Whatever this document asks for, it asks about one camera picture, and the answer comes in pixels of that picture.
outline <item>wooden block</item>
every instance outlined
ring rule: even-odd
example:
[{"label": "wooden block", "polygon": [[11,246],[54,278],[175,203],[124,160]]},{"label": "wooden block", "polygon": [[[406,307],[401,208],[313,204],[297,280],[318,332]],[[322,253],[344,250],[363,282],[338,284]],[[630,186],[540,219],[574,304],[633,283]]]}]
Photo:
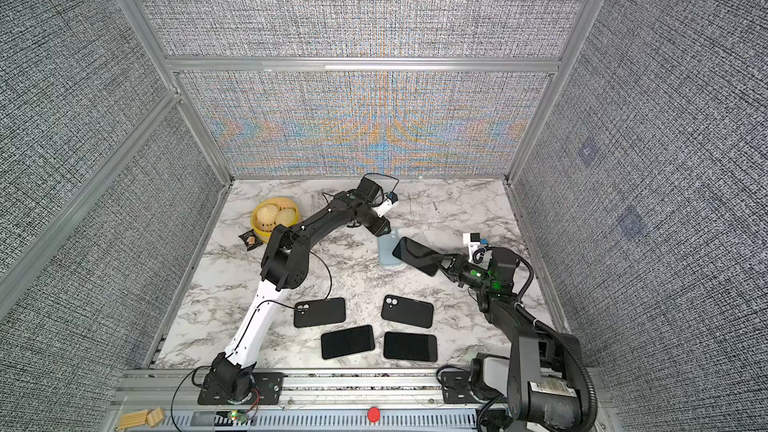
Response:
[{"label": "wooden block", "polygon": [[163,412],[162,408],[158,407],[155,410],[149,412],[149,415],[147,416],[147,424],[149,424],[150,427],[154,427],[162,422],[164,418],[165,412]]},{"label": "wooden block", "polygon": [[127,429],[129,427],[137,427],[147,423],[147,414],[149,409],[140,410],[139,412],[131,412],[130,414],[123,414],[120,416],[120,422],[118,422],[119,429]]}]

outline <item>red button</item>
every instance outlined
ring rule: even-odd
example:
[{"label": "red button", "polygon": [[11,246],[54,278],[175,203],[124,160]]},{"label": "red button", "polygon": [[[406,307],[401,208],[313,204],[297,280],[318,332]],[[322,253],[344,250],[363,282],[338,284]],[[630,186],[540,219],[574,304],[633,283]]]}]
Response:
[{"label": "red button", "polygon": [[381,416],[382,416],[382,413],[379,412],[379,409],[375,407],[371,407],[368,409],[368,420],[370,420],[371,422],[378,422]]}]

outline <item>textured wall panel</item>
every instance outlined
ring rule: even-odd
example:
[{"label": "textured wall panel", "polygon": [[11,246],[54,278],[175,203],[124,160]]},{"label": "textured wall panel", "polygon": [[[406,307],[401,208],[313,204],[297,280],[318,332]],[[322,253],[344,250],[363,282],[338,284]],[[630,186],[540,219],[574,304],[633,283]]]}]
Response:
[{"label": "textured wall panel", "polygon": [[165,91],[114,0],[0,0],[0,275]]},{"label": "textured wall panel", "polygon": [[237,175],[500,174],[547,76],[184,72]]},{"label": "textured wall panel", "polygon": [[[221,185],[178,111],[0,322],[4,431],[97,430],[144,360]],[[22,420],[34,404],[41,420]]]},{"label": "textured wall panel", "polygon": [[168,53],[559,56],[582,0],[140,0]]},{"label": "textured wall panel", "polygon": [[766,0],[606,0],[520,182],[626,430],[768,430]]}]

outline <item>white marble tabletop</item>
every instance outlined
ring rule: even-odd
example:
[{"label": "white marble tabletop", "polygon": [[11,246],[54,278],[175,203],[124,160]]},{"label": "white marble tabletop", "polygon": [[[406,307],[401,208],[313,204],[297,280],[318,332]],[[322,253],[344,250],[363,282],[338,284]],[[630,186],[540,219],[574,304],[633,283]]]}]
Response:
[{"label": "white marble tabletop", "polygon": [[[393,180],[373,177],[389,191]],[[325,205],[321,192],[355,188],[357,180],[248,180],[236,181],[211,235],[200,265],[184,297],[156,368],[192,368],[208,365],[224,350],[253,301],[260,283],[260,261],[265,246],[245,250],[238,235],[251,229],[250,214],[265,198],[284,196],[308,217]],[[479,232],[492,245],[506,246],[527,257],[512,209],[497,179],[403,180],[395,192],[399,204],[387,217],[401,235],[445,253],[464,250],[462,234]],[[444,275],[429,277],[400,264],[379,264],[374,237],[364,227],[339,228],[313,249],[326,261],[333,275],[331,297],[346,300],[346,322],[313,328],[293,327],[293,311],[277,312],[262,345],[258,368],[380,368],[425,367],[430,364],[387,360],[382,354],[387,331],[434,334],[439,364],[466,364],[478,352],[509,353],[504,334],[485,321],[467,288],[459,288]],[[516,289],[528,271],[515,273]],[[310,256],[310,273],[286,301],[324,298],[328,273]],[[435,306],[432,328],[387,322],[381,318],[384,296],[395,294],[430,302]],[[538,283],[534,280],[523,300],[526,308],[552,323]],[[323,360],[320,335],[370,324],[376,350],[344,358]]]}]

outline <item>black smartphone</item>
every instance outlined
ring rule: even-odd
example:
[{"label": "black smartphone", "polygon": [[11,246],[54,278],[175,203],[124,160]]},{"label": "black smartphone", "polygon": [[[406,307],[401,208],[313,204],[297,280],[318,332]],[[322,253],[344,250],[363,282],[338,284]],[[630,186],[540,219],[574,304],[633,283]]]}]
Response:
[{"label": "black smartphone", "polygon": [[293,327],[340,324],[346,320],[346,301],[343,297],[321,301],[299,302],[293,308]]},{"label": "black smartphone", "polygon": [[430,328],[435,307],[429,302],[421,302],[412,298],[387,295],[382,303],[382,319]]},{"label": "black smartphone", "polygon": [[324,359],[359,354],[375,348],[373,327],[370,325],[326,332],[320,336],[320,349]]},{"label": "black smartphone", "polygon": [[387,332],[384,334],[384,358],[437,362],[437,338],[427,334]]},{"label": "black smartphone", "polygon": [[440,260],[436,251],[433,251],[426,245],[421,245],[417,241],[403,237],[395,246],[392,255],[418,270],[424,272],[430,277],[434,277],[438,270]]}]

